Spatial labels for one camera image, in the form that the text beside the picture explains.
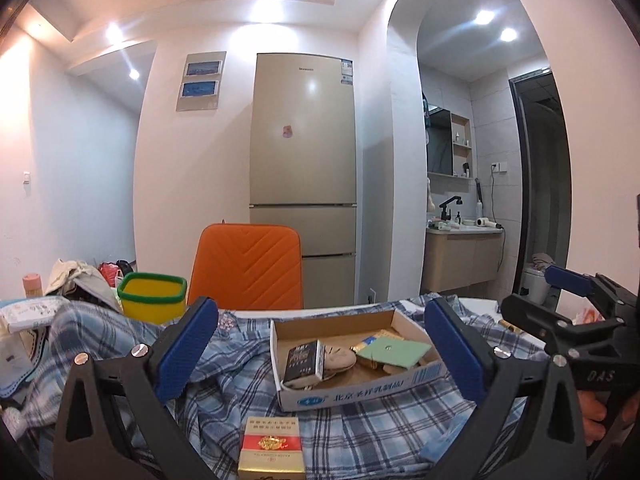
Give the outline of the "right hand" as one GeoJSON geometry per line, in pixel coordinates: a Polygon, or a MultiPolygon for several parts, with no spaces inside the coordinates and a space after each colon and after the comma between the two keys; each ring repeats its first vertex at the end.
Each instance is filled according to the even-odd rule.
{"type": "MultiPolygon", "coordinates": [[[[594,392],[578,391],[577,396],[582,411],[585,444],[589,446],[605,437],[606,429],[603,422],[606,417],[606,407],[597,399],[594,392]]],[[[636,420],[638,408],[639,393],[636,393],[623,408],[622,421],[624,424],[630,424],[636,420]]]]}

